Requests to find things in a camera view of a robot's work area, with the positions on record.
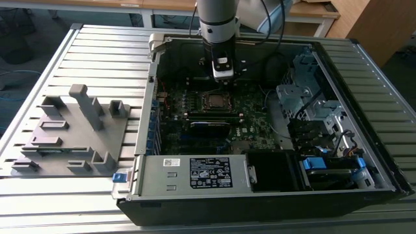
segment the metal bracket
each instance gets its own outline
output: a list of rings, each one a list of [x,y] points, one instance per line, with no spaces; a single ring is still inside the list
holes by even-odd
[[[162,33],[153,33],[149,37],[149,55],[147,58],[151,59],[153,54],[165,49],[165,39]]]

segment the motherboard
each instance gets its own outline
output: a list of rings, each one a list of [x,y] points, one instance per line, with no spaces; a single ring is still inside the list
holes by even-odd
[[[278,148],[257,85],[238,82],[218,88],[189,78],[158,82],[162,155],[234,155]]]

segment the white label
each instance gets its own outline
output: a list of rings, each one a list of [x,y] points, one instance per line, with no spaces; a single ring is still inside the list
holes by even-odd
[[[227,62],[226,57],[225,57],[225,58],[218,58],[218,59],[217,59],[217,62],[218,62],[219,64],[226,63],[226,62]]]
[[[338,16],[322,15],[322,18],[337,18]]]
[[[121,6],[138,7],[135,4],[119,4]]]
[[[181,165],[181,160],[178,158],[165,158],[162,160],[163,167],[178,167]]]

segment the barcode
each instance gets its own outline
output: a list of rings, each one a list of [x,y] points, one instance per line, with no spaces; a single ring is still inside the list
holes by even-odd
[[[230,179],[218,179],[218,183],[230,183],[231,180]]]

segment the blue cable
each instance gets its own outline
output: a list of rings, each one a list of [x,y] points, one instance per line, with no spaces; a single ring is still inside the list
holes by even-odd
[[[22,100],[25,100],[25,98],[21,98],[21,99],[7,99],[7,98],[0,97],[0,100],[2,100],[2,101],[22,101]]]
[[[35,71],[31,71],[31,70],[15,70],[15,71],[6,71],[5,73],[1,73],[0,76],[2,76],[5,74],[9,74],[9,73],[13,73],[13,72],[15,72],[15,73],[18,73],[18,72],[21,72],[21,73],[35,73],[37,75],[41,75],[39,72],[35,72]]]

